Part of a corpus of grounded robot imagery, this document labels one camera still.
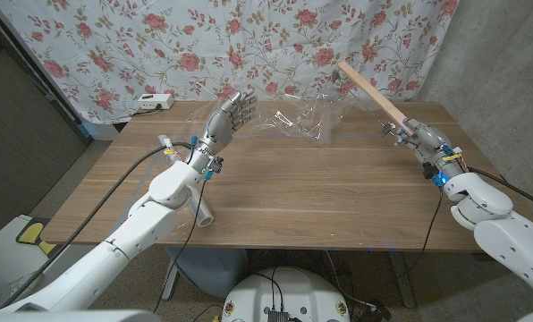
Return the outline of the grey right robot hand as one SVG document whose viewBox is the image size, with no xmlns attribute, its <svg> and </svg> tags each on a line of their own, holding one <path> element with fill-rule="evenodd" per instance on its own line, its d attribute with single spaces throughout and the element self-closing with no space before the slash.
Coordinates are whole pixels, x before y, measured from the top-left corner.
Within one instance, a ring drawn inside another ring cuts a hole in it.
<svg viewBox="0 0 533 322">
<path fill-rule="evenodd" d="M 396 146 L 407 146 L 422 164 L 424 177 L 446 183 L 454 176 L 465 173 L 461 157 L 444 133 L 415 119 L 403 121 L 405 129 L 395 132 Z"/>
</svg>

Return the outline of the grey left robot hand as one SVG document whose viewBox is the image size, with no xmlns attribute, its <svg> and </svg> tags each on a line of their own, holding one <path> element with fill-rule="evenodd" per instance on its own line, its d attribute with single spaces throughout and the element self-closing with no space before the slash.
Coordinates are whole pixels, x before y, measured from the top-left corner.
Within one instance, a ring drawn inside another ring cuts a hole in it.
<svg viewBox="0 0 533 322">
<path fill-rule="evenodd" d="M 202 172 L 226 148 L 236 133 L 254 116 L 257 97 L 253 89 L 237 91 L 213 112 L 189 158 L 188 165 Z"/>
</svg>

